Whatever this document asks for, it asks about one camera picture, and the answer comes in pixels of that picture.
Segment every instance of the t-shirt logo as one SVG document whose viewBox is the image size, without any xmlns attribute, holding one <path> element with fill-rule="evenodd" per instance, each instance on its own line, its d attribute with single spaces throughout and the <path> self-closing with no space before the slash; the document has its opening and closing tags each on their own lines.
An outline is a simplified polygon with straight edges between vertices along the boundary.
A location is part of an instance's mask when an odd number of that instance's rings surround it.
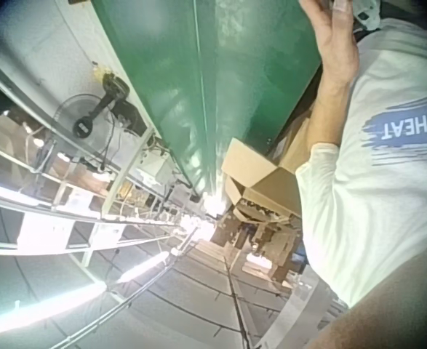
<svg viewBox="0 0 427 349">
<path fill-rule="evenodd" d="M 374 165 L 425 161 L 427 97 L 387 108 L 362 129 L 369 136 L 363 146 L 374 150 Z"/>
</svg>

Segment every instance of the fan guard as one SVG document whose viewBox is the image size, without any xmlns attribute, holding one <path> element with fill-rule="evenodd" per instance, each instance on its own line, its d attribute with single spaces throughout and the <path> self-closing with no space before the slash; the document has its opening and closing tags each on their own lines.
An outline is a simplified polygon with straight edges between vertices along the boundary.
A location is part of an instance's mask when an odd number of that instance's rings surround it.
<svg viewBox="0 0 427 349">
<path fill-rule="evenodd" d="M 74 123 L 82 116 L 88 116 L 95 109 L 101 99 L 94 95 L 82 94 L 68 98 L 53 116 L 54 128 L 60 129 L 76 144 L 91 150 L 93 153 L 102 153 L 110 141 L 113 116 L 110 109 L 105 108 L 94 120 L 93 130 L 89 137 L 82 139 L 73 133 Z M 81 151 L 62 140 L 60 150 L 67 156 L 74 158 L 83 156 Z"/>
</svg>

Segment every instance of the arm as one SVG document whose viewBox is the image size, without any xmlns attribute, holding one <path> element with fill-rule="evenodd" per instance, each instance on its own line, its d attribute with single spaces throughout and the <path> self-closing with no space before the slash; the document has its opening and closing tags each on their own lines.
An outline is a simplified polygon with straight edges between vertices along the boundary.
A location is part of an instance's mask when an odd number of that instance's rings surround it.
<svg viewBox="0 0 427 349">
<path fill-rule="evenodd" d="M 427 348 L 427 250 L 395 270 L 308 349 Z"/>
<path fill-rule="evenodd" d="M 332 14 L 320 0 L 300 0 L 315 30 L 322 56 L 323 75 L 307 130 L 307 146 L 340 145 L 350 83 L 359 69 L 359 51 L 353 30 L 352 3 L 336 0 Z"/>
</svg>

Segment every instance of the fluorescent light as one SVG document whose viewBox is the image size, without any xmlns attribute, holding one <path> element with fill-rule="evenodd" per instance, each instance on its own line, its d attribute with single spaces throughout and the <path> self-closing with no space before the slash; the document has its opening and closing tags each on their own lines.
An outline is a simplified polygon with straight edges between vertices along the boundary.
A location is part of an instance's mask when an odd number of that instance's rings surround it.
<svg viewBox="0 0 427 349">
<path fill-rule="evenodd" d="M 252 253 L 247 255 L 247 261 L 255 263 L 265 269 L 271 269 L 273 267 L 273 263 L 269 259 L 264 256 L 255 256 Z"/>
<path fill-rule="evenodd" d="M 106 285 L 98 282 L 76 291 L 68 292 L 49 300 L 14 309 L 13 311 L 0 315 L 0 333 L 10 329 L 18 329 L 28 326 L 37 321 L 50 318 L 70 309 L 80 306 L 106 291 Z"/>
<path fill-rule="evenodd" d="M 102 182 L 110 182 L 111 181 L 111 175 L 108 172 L 102 172 L 102 173 L 93 172 L 92 176 L 96 180 L 101 180 Z"/>
<path fill-rule="evenodd" d="M 60 158 L 64 162 L 70 162 L 71 161 L 71 159 L 68 158 L 64 153 L 59 152 L 57 156 L 58 156 L 58 158 Z"/>
<path fill-rule="evenodd" d="M 39 200 L 31 198 L 30 196 L 3 187 L 0 187 L 0 197 L 29 206 L 38 206 L 41 203 Z"/>
<path fill-rule="evenodd" d="M 131 281 L 133 278 L 138 277 L 139 275 L 144 274 L 147 270 L 152 269 L 160 262 L 163 262 L 166 260 L 169 256 L 169 252 L 165 251 L 162 253 L 157 254 L 156 256 L 152 257 L 149 260 L 146 260 L 145 262 L 136 265 L 133 269 L 128 270 L 126 273 L 124 273 L 121 278 L 117 281 L 118 284 L 123 282 Z"/>
<path fill-rule="evenodd" d="M 45 145 L 44 140 L 41 140 L 40 138 L 34 138 L 33 144 L 35 144 L 38 148 L 41 148 Z"/>
</svg>

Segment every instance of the fingers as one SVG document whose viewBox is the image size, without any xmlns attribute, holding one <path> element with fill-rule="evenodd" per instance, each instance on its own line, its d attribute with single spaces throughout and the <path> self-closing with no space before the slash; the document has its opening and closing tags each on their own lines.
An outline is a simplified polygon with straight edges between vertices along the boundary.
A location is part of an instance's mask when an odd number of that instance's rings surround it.
<svg viewBox="0 0 427 349">
<path fill-rule="evenodd" d="M 333 42 L 339 44 L 352 44 L 354 16 L 352 0 L 335 0 L 332 11 L 332 37 Z"/>
<path fill-rule="evenodd" d="M 331 18 L 322 6 L 321 0 L 299 0 L 299 2 L 317 35 L 319 31 L 330 28 Z"/>
</svg>

